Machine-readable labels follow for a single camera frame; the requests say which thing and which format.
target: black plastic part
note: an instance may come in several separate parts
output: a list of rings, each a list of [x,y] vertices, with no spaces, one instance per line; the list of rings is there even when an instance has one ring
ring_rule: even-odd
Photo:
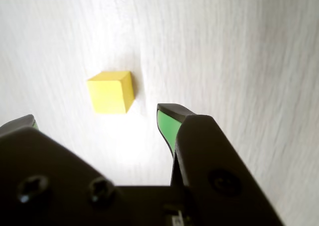
[[[12,120],[0,127],[0,136],[16,130],[20,127],[30,126],[33,127],[35,119],[33,115],[26,115],[18,119]]]
[[[179,104],[159,103],[158,110],[181,123],[183,123],[187,115],[196,115],[186,107]]]
[[[87,190],[99,172],[31,127],[0,138],[0,175],[3,225],[131,225],[120,194],[113,194],[111,207],[89,202]],[[16,196],[18,185],[32,175],[50,179],[51,197],[22,204]]]
[[[177,109],[174,116],[181,120],[185,109]],[[98,206],[87,191],[99,172],[32,127],[7,131],[0,137],[3,224],[160,226],[171,225],[180,211],[185,222],[193,222],[184,225],[282,225],[214,119],[183,116],[172,186],[115,187],[104,198],[108,203]],[[50,194],[22,204],[19,185],[34,175],[50,180]]]
[[[282,225],[211,116],[187,116],[175,150],[183,183],[204,225]],[[228,182],[216,187],[214,180]]]

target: green rubber pad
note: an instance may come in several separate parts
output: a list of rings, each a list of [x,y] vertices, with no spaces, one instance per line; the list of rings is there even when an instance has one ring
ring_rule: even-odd
[[[181,123],[178,120],[158,110],[158,126],[164,138],[168,142],[172,153],[175,152],[175,141]]]

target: screw head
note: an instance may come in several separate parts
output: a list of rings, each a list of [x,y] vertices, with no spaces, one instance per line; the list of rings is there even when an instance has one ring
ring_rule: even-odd
[[[17,187],[17,198],[25,204],[42,195],[49,188],[49,180],[43,175],[34,175],[23,180]]]
[[[226,196],[237,196],[241,192],[240,180],[229,171],[218,169],[209,173],[208,180],[212,188]]]
[[[108,201],[115,191],[113,183],[104,177],[94,179],[89,185],[89,199],[93,203]]]

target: white wood grain surface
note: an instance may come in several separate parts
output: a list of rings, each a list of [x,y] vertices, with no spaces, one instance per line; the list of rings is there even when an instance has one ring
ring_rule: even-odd
[[[169,184],[156,105],[213,116],[287,225],[319,222],[319,0],[0,0],[0,124],[42,132],[117,184]],[[127,115],[86,80],[130,70]]]

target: wooden block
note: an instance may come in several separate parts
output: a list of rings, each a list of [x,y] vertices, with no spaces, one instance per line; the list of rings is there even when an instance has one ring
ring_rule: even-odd
[[[87,85],[97,113],[127,113],[134,101],[130,71],[102,72]]]

